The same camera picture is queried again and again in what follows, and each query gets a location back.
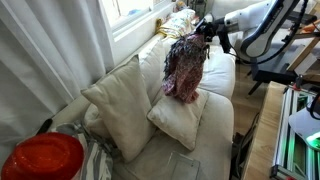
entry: white curtain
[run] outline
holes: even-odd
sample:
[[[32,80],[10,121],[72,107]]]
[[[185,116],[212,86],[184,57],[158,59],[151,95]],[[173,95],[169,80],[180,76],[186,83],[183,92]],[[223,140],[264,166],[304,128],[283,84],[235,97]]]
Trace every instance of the white curtain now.
[[[17,142],[114,67],[97,0],[0,0],[0,170]]]

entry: wall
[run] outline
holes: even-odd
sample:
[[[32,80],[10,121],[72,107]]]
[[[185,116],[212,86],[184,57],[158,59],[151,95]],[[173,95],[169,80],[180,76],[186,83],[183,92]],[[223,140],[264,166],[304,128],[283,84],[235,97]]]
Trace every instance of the wall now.
[[[147,42],[155,34],[156,19],[166,17],[173,12],[175,3],[166,0],[161,8],[144,15],[140,21],[129,24],[126,31],[117,33],[112,32],[111,28],[106,25],[110,39],[111,51],[115,65],[130,56],[141,45]]]

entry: green light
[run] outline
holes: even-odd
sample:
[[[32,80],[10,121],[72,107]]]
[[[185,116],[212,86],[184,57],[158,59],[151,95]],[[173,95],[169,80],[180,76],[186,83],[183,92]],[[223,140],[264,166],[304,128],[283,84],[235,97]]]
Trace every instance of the green light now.
[[[320,149],[320,132],[307,137],[307,142],[313,148]]]

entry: window sill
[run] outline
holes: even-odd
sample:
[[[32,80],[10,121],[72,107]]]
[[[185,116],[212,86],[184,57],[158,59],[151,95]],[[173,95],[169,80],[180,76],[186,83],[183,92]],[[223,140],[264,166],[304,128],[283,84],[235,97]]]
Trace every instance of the window sill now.
[[[147,23],[152,18],[159,17],[161,12],[173,8],[175,4],[171,0],[165,0],[156,5],[150,12],[138,17],[136,20],[129,22],[127,25],[113,31],[114,41],[117,42],[123,37],[129,35],[132,31],[139,28],[142,24]]]

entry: white fabric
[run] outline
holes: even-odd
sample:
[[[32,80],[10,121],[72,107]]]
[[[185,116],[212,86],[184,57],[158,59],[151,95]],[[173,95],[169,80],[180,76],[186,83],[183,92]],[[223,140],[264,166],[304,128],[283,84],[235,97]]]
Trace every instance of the white fabric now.
[[[197,92],[199,97],[191,104],[163,96],[148,113],[150,121],[189,150],[196,146],[199,121],[209,96],[207,91],[198,89]]]
[[[17,142],[113,67],[97,3],[0,2],[0,169]]]
[[[83,125],[89,133],[99,135],[102,138],[111,138],[111,135],[99,115],[96,105],[90,104],[83,118]]]
[[[124,159],[134,159],[155,131],[146,118],[151,105],[138,57],[134,56],[127,64],[112,70],[81,93],[98,107]]]
[[[166,55],[170,52],[171,45],[174,44],[177,40],[178,39],[174,39],[171,37],[166,37],[162,40]]]
[[[158,94],[164,77],[165,51],[162,41],[150,43],[139,53],[141,73],[146,84],[148,97],[152,103]]]
[[[82,119],[90,104],[85,97],[77,97],[72,103],[52,117],[53,122],[50,127],[54,128],[63,123],[71,123],[74,120]]]
[[[231,99],[236,79],[235,57],[224,54],[220,46],[210,46],[209,56],[210,59],[204,63],[198,87]]]

